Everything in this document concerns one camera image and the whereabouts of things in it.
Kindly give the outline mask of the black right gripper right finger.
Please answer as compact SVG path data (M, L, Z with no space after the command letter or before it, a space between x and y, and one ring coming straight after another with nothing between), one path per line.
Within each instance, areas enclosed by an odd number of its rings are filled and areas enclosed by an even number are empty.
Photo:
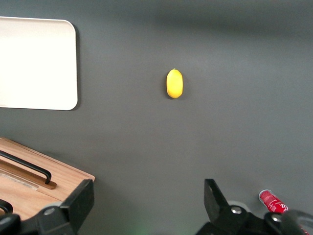
M213 179L204 181L204 206L209 218L198 235L246 235L248 212L230 205Z

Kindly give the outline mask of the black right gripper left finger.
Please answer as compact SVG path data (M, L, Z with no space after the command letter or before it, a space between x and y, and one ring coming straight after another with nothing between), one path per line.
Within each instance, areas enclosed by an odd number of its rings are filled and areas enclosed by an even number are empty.
M36 215L37 234L78 234L93 205L93 180L85 179L62 203L46 207Z

